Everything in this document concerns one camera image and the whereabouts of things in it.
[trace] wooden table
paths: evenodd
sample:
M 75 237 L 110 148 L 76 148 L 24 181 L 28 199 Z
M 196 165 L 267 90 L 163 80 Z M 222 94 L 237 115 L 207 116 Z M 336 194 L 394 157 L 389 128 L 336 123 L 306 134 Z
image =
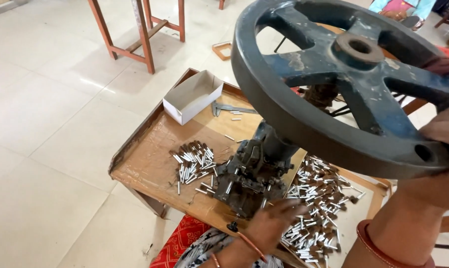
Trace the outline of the wooden table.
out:
M 188 69 L 175 86 L 197 72 Z M 241 91 L 227 83 L 224 84 L 223 94 L 218 102 L 252 108 Z M 175 175 L 178 163 L 168 151 L 176 150 L 183 143 L 200 140 L 214 150 L 215 161 L 224 162 L 234 154 L 239 145 L 224 137 L 224 134 L 235 140 L 251 138 L 262 119 L 260 115 L 252 113 L 244 113 L 239 116 L 242 118 L 241 121 L 232 121 L 231 118 L 234 116 L 227 111 L 222 111 L 219 117 L 214 117 L 209 106 L 181 126 L 164 112 L 163 105 L 160 103 L 114 155 L 109 167 L 109 174 L 112 179 L 123 183 L 157 216 L 163 216 L 166 206 L 170 206 L 223 232 L 235 235 L 226 228 L 226 225 L 235 216 L 230 208 L 220 201 L 194 190 L 199 187 L 201 182 L 209 183 L 210 177 L 204 177 L 190 185 L 182 186 L 180 195 L 178 195 Z M 305 151 L 300 149 L 293 156 L 292 163 L 299 167 L 304 155 Z M 289 183 L 296 172 L 297 168 L 290 170 L 288 174 L 284 175 L 284 181 Z M 362 189 L 372 192 L 366 197 L 366 203 L 364 201 L 361 203 L 362 207 L 365 206 L 362 209 L 364 211 L 354 211 L 360 216 L 349 217 L 355 222 L 349 225 L 348 233 L 356 235 L 354 231 L 356 223 L 376 214 L 381 207 L 386 191 L 346 170 L 342 170 L 341 174 L 359 184 Z M 246 225 L 246 221 L 238 221 L 239 228 L 245 228 Z M 348 242 L 348 249 L 354 239 Z M 296 259 L 283 248 L 278 248 L 274 254 L 295 267 L 304 267 L 300 259 Z
M 109 30 L 107 24 L 105 24 L 104 17 L 102 15 L 101 8 L 99 6 L 98 0 L 88 0 L 92 13 L 94 14 L 99 30 L 101 31 L 102 38 L 104 39 L 107 50 L 109 51 L 110 57 L 117 59 L 117 54 L 125 57 L 132 58 L 136 61 L 147 64 L 148 72 L 151 74 L 155 73 L 155 65 L 153 64 L 153 57 L 151 55 L 150 49 L 150 37 L 156 34 L 161 28 L 168 27 L 176 30 L 180 33 L 180 41 L 185 42 L 185 11 L 184 11 L 184 0 L 178 0 L 178 20 L 179 25 L 173 24 L 167 20 L 161 20 L 151 15 L 150 2 L 149 0 L 132 0 L 133 12 L 135 14 L 135 19 L 137 20 L 138 32 L 140 34 L 140 39 L 135 43 L 131 44 L 126 49 L 122 49 L 114 46 L 112 39 L 110 38 Z M 133 53 L 140 46 L 144 50 L 144 56 Z

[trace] red bangle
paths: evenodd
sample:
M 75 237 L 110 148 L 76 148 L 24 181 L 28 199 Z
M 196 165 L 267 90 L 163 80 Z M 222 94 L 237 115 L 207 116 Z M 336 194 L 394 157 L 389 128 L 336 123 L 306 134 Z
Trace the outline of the red bangle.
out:
M 214 253 L 211 253 L 211 259 L 213 259 L 216 268 L 220 268 L 220 263 L 218 262 L 218 259 L 216 258 L 216 255 Z
M 358 239 L 363 243 L 367 250 L 373 253 L 376 258 L 380 259 L 382 262 L 386 263 L 391 268 L 434 268 L 434 260 L 432 257 L 423 266 L 412 266 L 400 263 L 397 260 L 392 259 L 390 256 L 379 250 L 375 244 L 371 241 L 370 236 L 368 236 L 367 226 L 370 224 L 371 220 L 363 220 L 358 223 L 357 235 Z
M 245 235 L 243 235 L 242 233 L 238 232 L 239 237 L 241 237 L 242 240 L 244 240 L 252 249 L 254 249 L 257 254 L 259 254 L 259 256 L 261 256 L 261 260 L 264 263 L 267 263 L 267 259 L 264 256 L 264 254 L 254 245 L 254 243 L 251 242 L 251 240 L 249 240 L 249 238 L 247 238 Z

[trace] handwheel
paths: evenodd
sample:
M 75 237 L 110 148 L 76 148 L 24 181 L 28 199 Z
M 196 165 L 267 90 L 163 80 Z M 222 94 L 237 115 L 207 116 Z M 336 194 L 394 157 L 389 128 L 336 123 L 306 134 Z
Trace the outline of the handwheel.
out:
M 262 55 L 256 35 L 266 26 L 301 51 Z M 418 68 L 442 55 L 398 22 L 347 2 L 257 0 L 236 23 L 232 66 L 250 103 L 283 137 L 342 168 L 406 179 L 449 169 L 449 149 L 422 137 L 390 91 L 449 107 L 449 77 Z M 315 84 L 337 85 L 359 129 L 289 90 Z

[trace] white cardboard box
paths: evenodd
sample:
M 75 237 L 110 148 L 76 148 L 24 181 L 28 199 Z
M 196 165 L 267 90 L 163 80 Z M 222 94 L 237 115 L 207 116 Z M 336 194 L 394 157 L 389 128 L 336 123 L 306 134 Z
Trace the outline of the white cardboard box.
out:
M 222 89 L 223 81 L 203 70 L 170 90 L 163 98 L 163 106 L 180 125 L 185 125 L 221 96 Z

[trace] wooden stool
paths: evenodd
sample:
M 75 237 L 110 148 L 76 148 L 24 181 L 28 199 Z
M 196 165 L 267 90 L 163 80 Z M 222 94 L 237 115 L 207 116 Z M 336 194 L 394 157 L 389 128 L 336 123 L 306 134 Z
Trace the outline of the wooden stool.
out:
M 153 64 L 153 57 L 150 50 L 150 37 L 158 32 L 163 27 L 168 27 L 176 30 L 180 33 L 180 41 L 185 42 L 185 11 L 184 11 L 184 0 L 178 0 L 178 19 L 179 25 L 168 22 L 167 20 L 161 20 L 151 15 L 150 2 L 149 0 L 143 0 L 143 6 L 141 0 L 132 0 L 133 12 L 135 14 L 135 19 L 137 20 L 138 32 L 140 34 L 140 39 L 127 47 L 122 49 L 114 46 L 112 39 L 110 38 L 109 30 L 105 24 L 104 17 L 99 7 L 97 0 L 88 0 L 92 13 L 94 14 L 95 21 L 99 26 L 102 38 L 104 39 L 105 45 L 109 51 L 110 57 L 117 59 L 117 54 L 125 57 L 132 58 L 136 61 L 147 64 L 148 72 L 151 74 L 155 73 L 155 66 Z M 144 57 L 133 53 L 140 46 L 144 49 Z

